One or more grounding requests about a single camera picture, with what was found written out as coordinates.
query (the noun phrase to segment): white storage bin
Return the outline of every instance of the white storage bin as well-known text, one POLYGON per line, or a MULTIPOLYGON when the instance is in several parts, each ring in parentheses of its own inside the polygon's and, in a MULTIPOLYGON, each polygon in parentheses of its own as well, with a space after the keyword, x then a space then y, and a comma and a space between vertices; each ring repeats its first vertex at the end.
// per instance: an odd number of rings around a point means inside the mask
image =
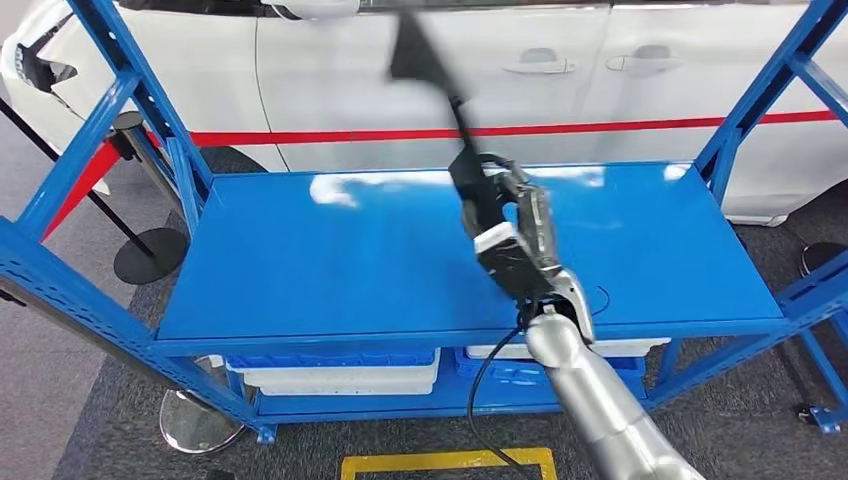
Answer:
POLYGON ((265 395, 426 395, 439 370, 439 349, 426 366, 227 368, 265 395))

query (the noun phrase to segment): blue storage crate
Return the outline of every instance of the blue storage crate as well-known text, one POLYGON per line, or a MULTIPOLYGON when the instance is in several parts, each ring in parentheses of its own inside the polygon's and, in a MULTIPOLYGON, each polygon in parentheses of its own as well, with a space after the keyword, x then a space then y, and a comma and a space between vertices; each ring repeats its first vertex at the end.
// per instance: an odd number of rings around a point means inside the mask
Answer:
POLYGON ((435 350, 384 350, 376 352, 292 355, 234 355, 226 357, 230 368, 291 367, 415 367, 432 365, 435 350))
MULTIPOLYGON (((474 378, 483 360, 469 358, 465 348, 454 348, 456 372, 461 377, 474 378)), ((637 398, 647 398, 642 377, 645 376, 644 357, 612 357, 607 362, 637 398)), ((500 382, 512 385, 549 387, 545 369, 534 360, 492 360, 483 382, 500 382)))

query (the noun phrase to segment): robotic arm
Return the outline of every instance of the robotic arm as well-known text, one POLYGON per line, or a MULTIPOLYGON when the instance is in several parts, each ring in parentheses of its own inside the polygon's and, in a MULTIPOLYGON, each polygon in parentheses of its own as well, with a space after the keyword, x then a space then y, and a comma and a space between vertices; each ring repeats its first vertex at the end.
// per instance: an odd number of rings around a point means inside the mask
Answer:
POLYGON ((527 329, 527 347, 545 367, 600 478, 703 480, 668 443, 609 363, 584 344, 577 325, 551 305, 543 309, 527 329))
POLYGON ((609 363, 589 348, 594 342, 591 313, 580 282, 557 258, 545 192, 517 172, 515 166, 495 181, 514 189, 505 199, 517 204, 518 232, 509 222, 498 224, 474 237, 475 249, 495 282, 517 301, 528 298, 528 284, 542 289, 529 297, 542 300, 543 306, 526 325, 527 347, 545 367, 600 478, 703 480, 668 443, 609 363), (528 271, 532 271, 529 281, 522 277, 528 271), (555 305, 562 302, 573 318, 557 312, 555 305))
POLYGON ((703 479, 668 443, 615 370, 589 349, 594 342, 591 314, 580 282, 557 257, 545 190, 514 162, 478 151, 457 84, 412 13, 402 8, 398 17, 389 73, 395 80, 429 83, 447 97, 463 144, 448 169, 462 201, 462 223, 474 240, 477 260, 495 283, 521 307, 543 305, 541 314, 523 325, 527 346, 545 367, 601 478, 703 479), (518 230, 503 215, 507 203, 517 206, 518 230))

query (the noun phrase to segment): white car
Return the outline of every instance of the white car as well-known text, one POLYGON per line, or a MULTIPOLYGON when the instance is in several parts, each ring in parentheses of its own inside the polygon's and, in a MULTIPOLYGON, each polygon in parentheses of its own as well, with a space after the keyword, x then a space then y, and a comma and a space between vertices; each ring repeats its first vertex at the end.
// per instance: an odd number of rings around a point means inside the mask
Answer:
MULTIPOLYGON (((438 93, 387 79, 396 18, 384 5, 262 1, 277 5, 116 4, 186 126, 213 143, 265 142, 235 148, 269 171, 453 159, 438 93)), ((806 8, 514 3, 426 0, 424 23, 471 95, 484 148, 531 164, 694 158, 806 8)), ((843 26, 815 60, 848 84, 845 51, 843 26)), ((61 0, 34 4, 0 73, 15 109, 59 149, 113 78, 61 0)), ((848 178, 848 134, 825 110, 799 81, 787 89, 739 150, 731 220, 777 225, 848 178)))

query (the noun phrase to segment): red stripe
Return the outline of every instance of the red stripe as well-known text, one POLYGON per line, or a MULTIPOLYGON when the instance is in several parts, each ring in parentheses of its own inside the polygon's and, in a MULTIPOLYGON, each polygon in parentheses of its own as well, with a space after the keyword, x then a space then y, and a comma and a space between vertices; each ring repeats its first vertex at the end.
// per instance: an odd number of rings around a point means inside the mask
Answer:
POLYGON ((56 212, 50 225, 47 226, 47 230, 41 237, 41 241, 44 241, 45 238, 53 233, 53 230, 62 223, 80 200, 88 195, 91 187, 106 175, 106 172, 112 168, 112 165, 118 161, 118 158, 120 158, 118 152, 112 148, 111 144, 103 143, 100 145, 100 148, 97 149, 97 152, 88 161, 88 165, 85 166, 85 169, 80 174, 73 188, 71 188, 71 191, 68 192, 68 196, 65 197, 65 201, 62 202, 62 206, 59 207, 59 211, 56 212))
MULTIPOLYGON (((761 124, 822 122, 836 120, 830 110, 817 112, 771 113, 764 115, 761 124)), ((562 125, 522 125, 515 127, 473 128, 478 137, 508 137, 515 135, 560 135, 568 133, 625 132, 638 130, 665 130, 672 128, 717 127, 724 117, 680 118, 671 120, 637 120, 632 122, 567 123, 562 125)), ((436 140, 457 138, 453 129, 423 130, 351 130, 336 132, 196 132, 192 140, 200 147, 227 145, 269 145, 303 143, 377 142, 391 140, 436 140)), ((82 200, 91 187, 103 178, 117 161, 115 150, 104 144, 91 158, 85 171, 56 213, 44 237, 46 238, 70 211, 82 200)))
MULTIPOLYGON (((821 122, 836 120, 830 110, 817 112, 771 113, 764 115, 761 124, 821 122)), ((670 120, 636 120, 631 122, 566 123, 560 125, 520 125, 514 127, 472 128, 478 137, 509 137, 516 135, 561 135, 569 133, 602 133, 673 128, 717 127, 724 117, 679 118, 670 120)), ((417 130, 349 130, 324 132, 198 132, 192 139, 198 146, 268 145, 303 143, 376 142, 392 140, 437 140, 457 138, 455 130, 433 128, 417 130)))

